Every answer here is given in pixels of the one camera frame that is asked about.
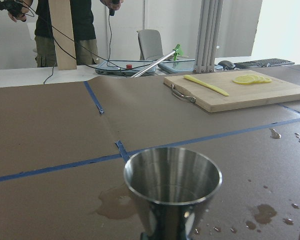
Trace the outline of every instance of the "wooden cutting board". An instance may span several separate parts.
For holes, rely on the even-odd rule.
[[[264,76],[272,79],[272,82],[248,85],[233,82],[236,77],[247,74]],[[164,84],[169,87],[174,84],[175,89],[183,95],[196,97],[195,104],[210,113],[300,100],[299,85],[252,70],[193,74],[193,76],[225,90],[229,96],[223,96],[205,86],[186,80],[182,75],[167,76],[164,78]]]

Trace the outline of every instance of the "metal column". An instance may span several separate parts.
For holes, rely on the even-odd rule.
[[[223,2],[223,0],[202,0],[194,73],[214,71]]]

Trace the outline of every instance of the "table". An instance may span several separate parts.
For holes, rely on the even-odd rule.
[[[117,141],[130,156],[183,147],[220,167],[194,240],[300,240],[300,101],[208,113],[174,97],[164,75],[86,70],[46,85],[35,84],[48,69],[0,71],[0,240],[139,239]],[[253,70],[300,85],[300,65]]]

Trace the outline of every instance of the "person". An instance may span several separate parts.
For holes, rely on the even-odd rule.
[[[118,4],[112,4],[112,0],[100,0],[102,4],[115,11],[119,10],[123,1],[124,0],[120,0]],[[30,11],[29,8],[32,3],[33,0],[23,0],[24,7],[21,9],[21,13],[16,17],[12,16],[11,13],[8,13],[8,16],[14,22],[17,22],[18,20],[25,22],[27,20],[26,14]],[[76,63],[77,65],[99,64],[99,58],[97,57],[97,39],[95,27],[93,25],[94,16],[91,11],[92,0],[70,0],[70,6]],[[36,21],[34,40],[37,51],[37,56],[35,58],[37,67],[56,66],[57,57],[52,35],[48,0],[38,0],[36,14],[38,15],[38,19]]]

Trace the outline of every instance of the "khaki pants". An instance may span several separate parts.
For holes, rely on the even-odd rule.
[[[37,56],[35,58],[37,67],[53,67],[56,64],[57,57],[55,51],[55,44],[54,40],[42,37],[42,36],[35,36],[34,38],[36,43],[36,51]],[[75,58],[77,65],[92,65],[92,64],[99,64],[99,57],[98,55],[98,48],[97,48],[97,40],[81,40],[78,42],[79,44],[75,44]]]

